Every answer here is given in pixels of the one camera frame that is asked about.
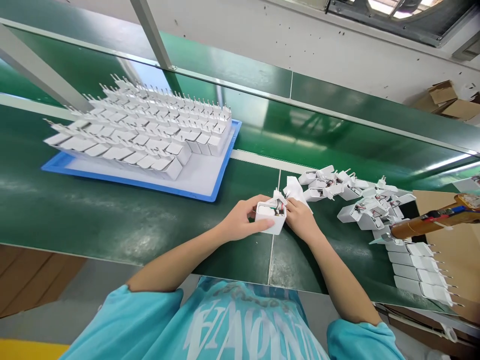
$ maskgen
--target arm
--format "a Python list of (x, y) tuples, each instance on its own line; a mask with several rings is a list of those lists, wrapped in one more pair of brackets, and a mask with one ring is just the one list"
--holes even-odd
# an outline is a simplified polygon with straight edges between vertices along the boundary
[(320, 231), (311, 211), (300, 201), (289, 198), (286, 222), (310, 247), (320, 267), (335, 309), (351, 323), (382, 322), (362, 286)]
[(272, 220), (250, 223), (248, 219), (255, 216), (254, 208), (258, 202), (269, 199), (265, 195), (257, 195), (239, 201), (227, 217), (213, 229), (149, 262), (127, 281), (130, 291), (133, 293), (175, 291), (219, 246), (270, 228), (274, 224)]

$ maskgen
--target hand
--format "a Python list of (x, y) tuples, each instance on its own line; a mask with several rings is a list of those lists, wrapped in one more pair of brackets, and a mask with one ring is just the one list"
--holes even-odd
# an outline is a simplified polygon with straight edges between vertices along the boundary
[(258, 202), (270, 200), (268, 196), (257, 195), (248, 200), (240, 200), (221, 223), (215, 226), (224, 242), (240, 240), (249, 235), (267, 230), (274, 225), (271, 219), (263, 219), (249, 222), (249, 218), (255, 218), (254, 209)]
[(310, 209), (292, 197), (287, 200), (286, 223), (295, 234), (308, 245), (318, 239), (325, 239)]

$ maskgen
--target person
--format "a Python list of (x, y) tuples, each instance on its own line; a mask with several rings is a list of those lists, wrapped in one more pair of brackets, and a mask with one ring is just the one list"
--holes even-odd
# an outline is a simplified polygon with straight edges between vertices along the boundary
[[(296, 291), (201, 277), (180, 307), (178, 288), (203, 260), (222, 244), (273, 225), (248, 220), (257, 203), (268, 199), (239, 201), (217, 226), (148, 263), (108, 295), (61, 359), (328, 359)], [(330, 357), (403, 359), (394, 334), (309, 208), (290, 198), (286, 211), (288, 226), (311, 249), (341, 317), (328, 327)]]

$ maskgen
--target light blue t-shirt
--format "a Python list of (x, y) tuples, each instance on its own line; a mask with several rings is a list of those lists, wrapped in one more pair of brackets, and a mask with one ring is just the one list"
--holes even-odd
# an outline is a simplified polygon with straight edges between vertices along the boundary
[[(61, 359), (328, 359), (310, 331), (296, 291), (202, 277), (183, 291), (106, 298)], [(327, 332), (332, 359), (403, 359), (384, 323), (336, 320)]]

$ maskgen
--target white wall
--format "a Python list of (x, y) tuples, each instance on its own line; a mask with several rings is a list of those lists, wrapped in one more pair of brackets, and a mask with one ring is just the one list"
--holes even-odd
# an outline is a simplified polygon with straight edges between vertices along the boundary
[[(138, 23), (129, 0), (70, 2)], [(331, 14), (319, 19), (262, 0), (149, 4), (161, 31), (395, 102), (409, 104), (447, 79), (480, 87), (480, 56), (464, 64), (448, 60), (480, 29), (480, 14), (435, 49)]]

